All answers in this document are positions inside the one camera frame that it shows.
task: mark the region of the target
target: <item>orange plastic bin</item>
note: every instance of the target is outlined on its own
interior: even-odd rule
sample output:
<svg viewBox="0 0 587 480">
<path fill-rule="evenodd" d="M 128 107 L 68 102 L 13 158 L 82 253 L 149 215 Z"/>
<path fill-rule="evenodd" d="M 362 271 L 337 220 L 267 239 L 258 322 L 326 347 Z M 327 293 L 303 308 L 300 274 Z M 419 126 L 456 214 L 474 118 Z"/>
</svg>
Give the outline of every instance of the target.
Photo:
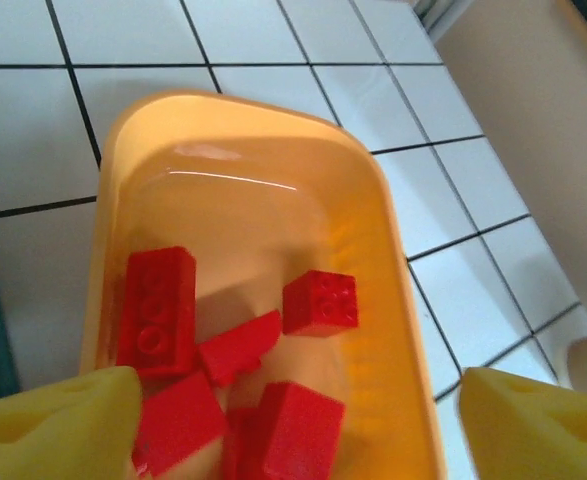
<svg viewBox="0 0 587 480">
<path fill-rule="evenodd" d="M 295 380 L 346 402 L 333 478 L 444 478 L 391 198 L 359 142 L 317 118 L 196 91 L 128 109 L 102 162 L 82 373 L 114 363 L 128 255 L 176 244 L 198 262 L 198 340 L 281 308 L 282 287 L 310 268 L 354 275 L 359 329 L 283 337 L 220 401 Z"/>
</svg>

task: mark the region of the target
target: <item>white tile floor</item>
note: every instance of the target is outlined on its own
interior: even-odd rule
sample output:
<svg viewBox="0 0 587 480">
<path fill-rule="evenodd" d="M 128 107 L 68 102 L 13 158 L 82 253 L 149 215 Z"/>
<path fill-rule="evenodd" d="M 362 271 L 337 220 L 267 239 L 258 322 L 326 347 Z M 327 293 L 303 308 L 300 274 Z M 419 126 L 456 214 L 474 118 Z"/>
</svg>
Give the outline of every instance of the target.
<svg viewBox="0 0 587 480">
<path fill-rule="evenodd" d="M 411 266 L 449 477 L 472 478 L 461 369 L 553 383 L 587 313 L 400 2 L 0 2 L 0 293 L 23 386 L 77 367 L 109 125 L 174 87 L 318 115 L 374 153 Z"/>
</svg>

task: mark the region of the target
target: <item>red duplo block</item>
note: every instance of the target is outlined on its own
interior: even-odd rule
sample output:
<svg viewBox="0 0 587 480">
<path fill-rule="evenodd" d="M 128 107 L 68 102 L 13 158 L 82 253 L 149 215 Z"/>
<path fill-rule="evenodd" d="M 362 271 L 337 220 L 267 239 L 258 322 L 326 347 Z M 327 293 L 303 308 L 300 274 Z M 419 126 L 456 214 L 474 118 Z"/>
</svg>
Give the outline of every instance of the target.
<svg viewBox="0 0 587 480">
<path fill-rule="evenodd" d="M 244 440 L 246 428 L 254 418 L 256 408 L 238 408 L 226 413 L 226 421 L 229 429 L 224 437 L 224 449 L 222 451 L 222 478 L 224 480 L 244 480 L 238 474 L 240 459 L 244 456 Z"/>
<path fill-rule="evenodd" d="M 200 362 L 213 384 L 230 385 L 238 373 L 260 367 L 260 357 L 275 346 L 281 333 L 282 317 L 273 310 L 199 344 Z"/>
<path fill-rule="evenodd" d="M 195 357 L 195 259 L 182 247 L 131 254 L 117 365 L 140 378 L 185 375 Z"/>
<path fill-rule="evenodd" d="M 327 480 L 344 411 L 344 404 L 296 383 L 268 384 L 246 429 L 238 478 Z"/>
<path fill-rule="evenodd" d="M 224 412 L 203 372 L 162 390 L 142 405 L 134 461 L 161 475 L 226 433 Z"/>
<path fill-rule="evenodd" d="M 284 287 L 283 333 L 328 337 L 358 326 L 355 278 L 310 270 Z"/>
</svg>

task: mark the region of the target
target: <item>beige wall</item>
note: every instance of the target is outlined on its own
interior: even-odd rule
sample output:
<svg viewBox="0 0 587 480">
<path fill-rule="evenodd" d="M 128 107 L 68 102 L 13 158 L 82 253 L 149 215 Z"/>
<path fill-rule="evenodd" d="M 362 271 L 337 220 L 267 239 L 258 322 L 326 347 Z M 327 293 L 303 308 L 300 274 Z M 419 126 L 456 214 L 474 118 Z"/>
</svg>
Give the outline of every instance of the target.
<svg viewBox="0 0 587 480">
<path fill-rule="evenodd" d="M 582 40 L 554 0 L 476 0 L 437 48 L 587 307 Z"/>
</svg>

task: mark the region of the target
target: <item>yellow container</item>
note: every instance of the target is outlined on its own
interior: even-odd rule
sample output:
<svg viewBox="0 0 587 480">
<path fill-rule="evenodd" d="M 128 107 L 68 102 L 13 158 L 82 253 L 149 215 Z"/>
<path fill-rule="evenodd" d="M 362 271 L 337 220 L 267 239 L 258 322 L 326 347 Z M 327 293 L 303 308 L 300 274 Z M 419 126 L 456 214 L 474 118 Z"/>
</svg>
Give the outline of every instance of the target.
<svg viewBox="0 0 587 480">
<path fill-rule="evenodd" d="M 391 197 L 359 142 L 314 117 L 202 92 L 128 109 L 102 162 L 81 372 L 114 362 L 128 255 L 176 244 L 197 259 L 198 340 L 280 308 L 283 285 L 307 269 L 354 275 L 359 329 L 283 337 L 221 403 L 298 381 L 347 404 L 334 478 L 444 478 Z"/>
</svg>

